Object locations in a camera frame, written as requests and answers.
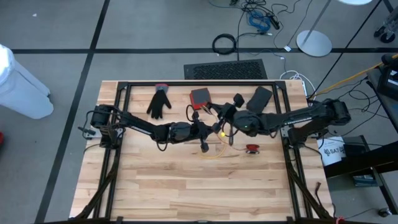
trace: gray floor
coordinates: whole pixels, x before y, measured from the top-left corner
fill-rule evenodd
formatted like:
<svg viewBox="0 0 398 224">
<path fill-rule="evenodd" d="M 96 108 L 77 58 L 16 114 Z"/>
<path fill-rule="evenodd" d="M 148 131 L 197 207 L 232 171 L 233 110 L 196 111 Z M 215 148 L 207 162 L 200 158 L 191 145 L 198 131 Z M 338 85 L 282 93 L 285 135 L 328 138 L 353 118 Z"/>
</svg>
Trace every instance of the gray floor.
<svg viewBox="0 0 398 224">
<path fill-rule="evenodd" d="M 276 1 L 268 1 L 268 6 Z M 280 1 L 290 6 L 293 1 Z M 11 49 L 88 49 L 100 16 L 103 0 L 0 0 L 0 43 Z M 214 3 L 227 5 L 228 1 Z M 293 14 L 281 14 L 284 24 L 276 44 L 283 47 L 304 16 L 309 0 L 297 4 Z M 314 1 L 299 29 L 308 29 L 315 21 L 325 1 Z M 365 6 L 347 6 L 332 1 L 317 30 L 324 32 L 333 47 L 343 48 L 359 29 L 377 1 Z M 97 48 L 102 49 L 172 49 L 210 48 L 221 33 L 236 35 L 241 11 L 221 9 L 206 0 L 111 0 Z M 373 38 L 375 28 L 387 16 L 381 3 L 361 29 L 349 48 L 398 47 L 398 41 L 383 44 Z M 255 32 L 242 22 L 240 32 Z M 241 47 L 274 47 L 273 36 L 245 37 Z M 290 43 L 296 47 L 295 39 Z M 322 58 L 301 53 L 281 54 L 288 70 L 306 75 L 318 85 L 340 54 Z M 347 78 L 380 61 L 382 54 L 343 54 L 321 89 Z M 0 131 L 6 144 L 0 149 L 0 223 L 33 223 L 50 170 L 57 153 L 65 122 L 76 91 L 86 54 L 17 54 L 16 59 L 46 84 L 52 94 L 54 112 L 41 120 L 32 120 L 7 108 L 0 108 Z M 241 54 L 241 59 L 261 58 L 269 79 L 278 79 L 284 71 L 283 60 L 270 53 L 257 56 Z M 84 122 L 85 113 L 95 105 L 102 80 L 173 80 L 183 79 L 183 65 L 188 63 L 236 60 L 236 55 L 216 54 L 95 54 L 83 89 L 73 129 L 67 144 L 59 177 L 46 221 L 66 220 L 80 170 L 85 141 L 77 126 Z M 322 98 L 336 98 L 348 89 L 336 90 Z M 363 84 L 360 90 L 373 95 Z M 349 108 L 366 104 L 344 98 Z M 372 105 L 376 110 L 378 103 Z M 343 134 L 367 119 L 371 114 L 352 111 L 353 121 L 343 127 L 331 128 Z M 363 134 L 368 142 L 387 144 L 397 139 L 390 121 L 375 117 L 349 136 Z M 398 198 L 398 173 L 385 174 Z M 328 180 L 337 215 L 348 217 L 369 208 L 383 208 L 386 203 L 379 189 L 359 189 L 347 177 Z M 397 223 L 398 217 L 378 217 L 370 211 L 351 220 L 376 223 Z"/>
</svg>

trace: wooden tabletop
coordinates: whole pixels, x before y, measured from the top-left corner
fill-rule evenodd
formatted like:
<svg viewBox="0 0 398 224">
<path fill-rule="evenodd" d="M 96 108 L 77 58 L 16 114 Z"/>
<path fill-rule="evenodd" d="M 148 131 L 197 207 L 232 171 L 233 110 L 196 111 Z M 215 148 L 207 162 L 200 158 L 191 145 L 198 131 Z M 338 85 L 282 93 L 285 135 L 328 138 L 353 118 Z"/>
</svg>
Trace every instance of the wooden tabletop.
<svg viewBox="0 0 398 224">
<path fill-rule="evenodd" d="M 103 81 L 97 104 L 113 105 L 117 84 L 118 81 Z M 306 107 L 301 81 L 289 80 L 286 84 L 291 110 Z M 155 120 L 146 114 L 154 87 L 134 86 L 128 110 L 134 116 L 154 124 L 187 121 L 185 107 L 190 104 L 189 93 L 198 88 L 203 86 L 170 86 L 167 97 L 172 109 L 164 107 L 164 118 Z M 257 86 L 207 88 L 214 103 L 224 104 L 233 102 L 236 93 L 242 94 L 247 102 Z M 284 111 L 281 93 L 279 97 Z M 276 112 L 273 98 L 263 112 Z M 200 112 L 200 119 L 210 126 L 216 121 L 203 111 Z M 88 141 L 87 146 L 96 143 L 99 139 Z M 127 129 L 121 150 L 112 219 L 123 216 L 124 220 L 286 221 L 287 216 L 294 217 L 279 133 L 274 139 L 269 136 L 250 138 L 238 133 L 234 137 L 234 149 L 223 144 L 216 134 L 210 135 L 207 143 L 210 150 L 205 154 L 201 153 L 199 141 L 169 144 L 167 150 L 161 152 L 149 136 Z M 260 145 L 260 154 L 240 151 L 246 144 Z M 315 140 L 308 140 L 307 145 L 318 149 Z M 224 147 L 223 155 L 212 159 Z M 314 195 L 316 183 L 321 182 L 320 200 L 332 214 L 320 156 L 306 148 L 301 148 L 300 152 L 309 191 Z M 85 153 L 71 217 L 80 213 L 96 192 L 103 156 L 104 149 L 99 147 L 92 147 Z M 298 188 L 297 192 L 301 216 L 304 217 L 302 194 Z M 107 195 L 105 192 L 100 216 L 104 215 Z"/>
</svg>

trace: white bucket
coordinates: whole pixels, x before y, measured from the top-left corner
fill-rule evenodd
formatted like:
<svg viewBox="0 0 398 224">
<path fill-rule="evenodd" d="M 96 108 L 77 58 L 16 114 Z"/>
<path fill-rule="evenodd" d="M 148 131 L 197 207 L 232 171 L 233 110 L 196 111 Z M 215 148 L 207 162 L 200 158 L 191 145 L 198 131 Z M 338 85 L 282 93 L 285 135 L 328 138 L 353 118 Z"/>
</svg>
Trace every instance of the white bucket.
<svg viewBox="0 0 398 224">
<path fill-rule="evenodd" d="M 10 49 L 0 45 L 0 105 L 33 119 L 54 110 L 50 90 L 15 59 Z"/>
</svg>

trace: white lamp base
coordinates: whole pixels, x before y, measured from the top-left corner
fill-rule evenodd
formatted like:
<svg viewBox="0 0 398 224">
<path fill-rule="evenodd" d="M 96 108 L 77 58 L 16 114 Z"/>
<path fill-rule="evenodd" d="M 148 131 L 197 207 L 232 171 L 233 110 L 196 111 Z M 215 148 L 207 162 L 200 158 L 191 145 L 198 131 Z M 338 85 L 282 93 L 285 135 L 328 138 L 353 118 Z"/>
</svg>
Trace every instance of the white lamp base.
<svg viewBox="0 0 398 224">
<path fill-rule="evenodd" d="M 307 41 L 303 44 L 309 30 L 305 30 L 297 36 L 297 46 L 307 55 L 322 57 L 331 52 L 331 41 L 329 37 L 321 32 L 313 30 Z"/>
</svg>

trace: white container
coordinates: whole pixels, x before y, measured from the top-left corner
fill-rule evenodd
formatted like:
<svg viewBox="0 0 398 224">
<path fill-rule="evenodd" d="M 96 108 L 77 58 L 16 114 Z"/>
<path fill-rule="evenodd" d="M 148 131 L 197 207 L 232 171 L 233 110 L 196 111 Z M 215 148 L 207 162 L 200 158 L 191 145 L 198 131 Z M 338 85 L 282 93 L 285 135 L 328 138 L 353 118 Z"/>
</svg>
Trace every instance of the white container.
<svg viewBox="0 0 398 224">
<path fill-rule="evenodd" d="M 49 94 L 50 90 L 15 60 L 11 50 L 0 45 L 0 105 L 40 119 L 54 110 Z"/>
</svg>

